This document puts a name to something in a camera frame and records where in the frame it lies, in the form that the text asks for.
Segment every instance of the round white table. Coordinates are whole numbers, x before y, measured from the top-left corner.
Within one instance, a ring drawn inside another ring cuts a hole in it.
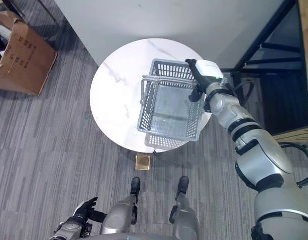
[[[202,59],[195,51],[173,40],[142,39],[128,43],[99,66],[90,88],[90,107],[101,131],[116,144],[141,153],[164,152],[146,146],[146,134],[137,130],[140,82],[148,75],[153,59],[185,61]],[[210,113],[204,113],[201,129]]]

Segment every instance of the black cable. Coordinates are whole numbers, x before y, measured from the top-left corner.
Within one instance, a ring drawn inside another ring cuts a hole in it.
[[[308,149],[305,145],[299,145],[293,142],[279,142],[281,148],[288,148],[288,147],[292,147],[292,148],[297,148],[299,150],[301,150],[307,157],[308,159]],[[305,179],[303,179],[302,181],[298,181],[296,183],[298,185],[299,188],[302,188],[303,186],[308,185],[308,177],[306,177]]]
[[[238,96],[237,96],[237,90],[239,88],[242,88],[245,84],[249,84],[249,89],[248,89],[248,92],[246,94],[246,96],[243,96],[243,99],[240,99]],[[247,100],[249,99],[253,89],[254,89],[254,83],[252,80],[250,79],[247,79],[247,80],[244,80],[244,81],[241,81],[240,84],[238,84],[236,87],[232,87],[230,85],[230,83],[226,83],[225,86],[229,89],[229,90],[232,90],[235,94],[235,97],[238,98],[239,100],[239,103],[242,105],[242,106],[245,106]]]

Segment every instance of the cardboard box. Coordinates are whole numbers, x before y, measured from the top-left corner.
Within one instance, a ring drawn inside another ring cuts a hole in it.
[[[39,95],[57,52],[11,11],[0,12],[0,24],[12,31],[0,61],[0,89]]]

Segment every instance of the robot leg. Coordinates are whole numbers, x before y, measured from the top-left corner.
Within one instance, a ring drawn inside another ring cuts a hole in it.
[[[116,203],[105,217],[100,228],[100,234],[128,233],[131,224],[137,221],[138,193],[140,180],[132,179],[131,192],[124,200]]]
[[[178,183],[176,205],[173,206],[169,221],[174,224],[173,237],[182,240],[200,240],[199,222],[196,213],[189,207],[186,190],[188,177],[182,176]]]

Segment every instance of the basket handle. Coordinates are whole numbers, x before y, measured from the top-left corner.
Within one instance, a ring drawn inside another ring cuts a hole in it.
[[[145,98],[145,92],[144,92],[144,84],[145,81],[147,82],[154,82],[154,81],[159,81],[159,77],[158,76],[150,76],[150,75],[143,75],[143,79],[140,85],[140,104],[144,105],[144,98]]]
[[[188,79],[178,79],[175,77],[169,77],[169,76],[152,76],[152,75],[143,75],[143,79],[141,82],[141,87],[140,87],[140,104],[144,105],[144,98],[145,98],[145,92],[144,92],[144,83],[145,81],[147,82],[159,82],[162,80],[172,80],[175,83],[183,83],[183,84],[188,84]],[[196,80],[192,79],[191,84],[195,85],[197,84]]]

